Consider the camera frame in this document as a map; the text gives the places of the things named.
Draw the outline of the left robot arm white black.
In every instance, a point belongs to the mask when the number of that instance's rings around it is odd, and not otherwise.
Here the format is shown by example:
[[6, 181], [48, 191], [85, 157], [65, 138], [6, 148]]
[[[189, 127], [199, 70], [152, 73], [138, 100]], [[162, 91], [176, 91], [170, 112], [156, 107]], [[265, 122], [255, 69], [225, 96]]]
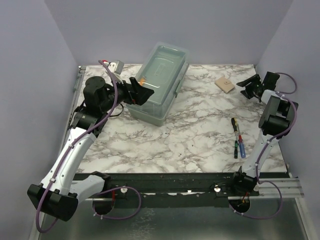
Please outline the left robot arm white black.
[[76, 113], [67, 141], [49, 173], [40, 184], [30, 185], [27, 195], [41, 212], [62, 221], [74, 215], [78, 205], [97, 194], [104, 198], [110, 194], [110, 176], [93, 172], [86, 179], [72, 185], [77, 169], [90, 146], [101, 133], [115, 107], [121, 103], [141, 106], [154, 94], [142, 86], [135, 77], [130, 82], [106, 83], [101, 76], [86, 80], [83, 89], [84, 103]]

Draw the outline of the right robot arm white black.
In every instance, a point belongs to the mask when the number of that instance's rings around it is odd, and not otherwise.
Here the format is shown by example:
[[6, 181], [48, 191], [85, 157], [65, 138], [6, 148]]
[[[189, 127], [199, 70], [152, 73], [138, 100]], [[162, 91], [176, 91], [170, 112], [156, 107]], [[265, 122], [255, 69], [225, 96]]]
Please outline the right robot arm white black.
[[[293, 91], [275, 90], [281, 76], [289, 77], [293, 81]], [[240, 93], [247, 99], [256, 98], [260, 103], [265, 104], [258, 123], [258, 139], [246, 161], [233, 174], [230, 183], [230, 191], [236, 196], [241, 196], [244, 193], [251, 193], [257, 184], [263, 183], [259, 180], [261, 168], [272, 148], [291, 131], [296, 123], [299, 104], [287, 98], [287, 95], [297, 91], [298, 85], [291, 75], [284, 72], [268, 71], [264, 79], [255, 74], [236, 85], [244, 88]]]

